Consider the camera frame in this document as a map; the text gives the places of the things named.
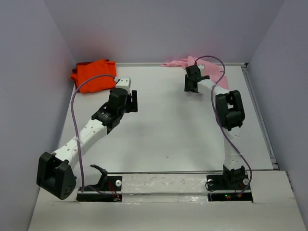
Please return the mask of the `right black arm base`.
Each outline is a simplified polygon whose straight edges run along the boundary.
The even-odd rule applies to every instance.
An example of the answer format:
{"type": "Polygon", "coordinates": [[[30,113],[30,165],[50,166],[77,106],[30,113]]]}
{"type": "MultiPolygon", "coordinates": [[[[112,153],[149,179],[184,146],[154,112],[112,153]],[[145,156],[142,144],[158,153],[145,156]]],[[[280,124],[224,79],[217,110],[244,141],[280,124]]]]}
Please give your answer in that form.
{"type": "Polygon", "coordinates": [[[222,180],[221,174],[207,175],[205,189],[208,191],[207,199],[209,202],[227,202],[227,201],[253,201],[251,187],[248,184],[249,178],[245,176],[242,180],[228,185],[222,180]]]}

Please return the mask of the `pink t shirt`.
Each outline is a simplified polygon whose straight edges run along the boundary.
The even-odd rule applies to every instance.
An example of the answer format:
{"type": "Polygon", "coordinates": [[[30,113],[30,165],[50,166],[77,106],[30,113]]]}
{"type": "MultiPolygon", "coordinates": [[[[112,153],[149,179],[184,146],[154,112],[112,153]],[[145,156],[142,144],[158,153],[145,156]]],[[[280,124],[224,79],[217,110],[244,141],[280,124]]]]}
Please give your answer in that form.
{"type": "MultiPolygon", "coordinates": [[[[169,63],[163,63],[161,65],[166,67],[181,67],[182,69],[185,69],[186,67],[193,65],[196,59],[197,57],[188,56],[187,58],[173,60],[169,63]]],[[[204,74],[208,75],[213,82],[217,82],[223,73],[223,67],[205,61],[203,60],[203,58],[199,59],[197,61],[197,64],[204,65],[204,74]]],[[[218,85],[224,89],[229,88],[228,79],[226,75],[222,78],[222,80],[218,83],[218,85]]]]}

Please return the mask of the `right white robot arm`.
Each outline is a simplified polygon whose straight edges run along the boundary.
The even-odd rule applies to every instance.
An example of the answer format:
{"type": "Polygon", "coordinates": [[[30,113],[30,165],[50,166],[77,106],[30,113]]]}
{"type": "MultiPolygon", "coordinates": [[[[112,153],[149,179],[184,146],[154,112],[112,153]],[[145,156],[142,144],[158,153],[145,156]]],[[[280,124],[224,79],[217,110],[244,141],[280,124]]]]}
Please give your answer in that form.
{"type": "Polygon", "coordinates": [[[238,90],[227,90],[215,84],[209,76],[203,76],[198,65],[186,67],[185,92],[208,96],[215,119],[224,138],[223,173],[208,175],[205,187],[208,191],[232,191],[243,193],[249,185],[244,164],[246,161],[237,147],[240,128],[245,119],[244,106],[238,90]]]}

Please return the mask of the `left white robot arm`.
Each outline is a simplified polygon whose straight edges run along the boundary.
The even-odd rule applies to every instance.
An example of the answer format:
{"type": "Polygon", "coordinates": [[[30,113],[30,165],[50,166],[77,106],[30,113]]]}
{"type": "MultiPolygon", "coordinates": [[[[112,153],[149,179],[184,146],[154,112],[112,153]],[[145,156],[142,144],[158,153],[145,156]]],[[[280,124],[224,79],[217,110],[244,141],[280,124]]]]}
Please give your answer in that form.
{"type": "Polygon", "coordinates": [[[91,168],[100,172],[86,174],[82,157],[102,138],[107,136],[124,114],[138,111],[138,93],[122,88],[110,90],[104,103],[81,131],[64,146],[52,153],[44,152],[38,161],[36,184],[60,200],[66,199],[75,188],[84,190],[92,186],[101,190],[106,186],[108,173],[98,165],[91,168]]]}

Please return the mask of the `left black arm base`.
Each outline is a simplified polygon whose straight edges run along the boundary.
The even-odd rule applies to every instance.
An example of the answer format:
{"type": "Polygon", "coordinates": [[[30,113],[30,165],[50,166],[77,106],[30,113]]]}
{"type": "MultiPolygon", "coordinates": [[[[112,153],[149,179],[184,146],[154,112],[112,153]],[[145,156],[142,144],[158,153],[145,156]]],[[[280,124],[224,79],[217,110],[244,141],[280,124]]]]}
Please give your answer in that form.
{"type": "Polygon", "coordinates": [[[96,184],[87,185],[84,191],[79,188],[76,200],[78,202],[122,202],[123,175],[110,174],[98,165],[90,165],[99,171],[96,184]]]}

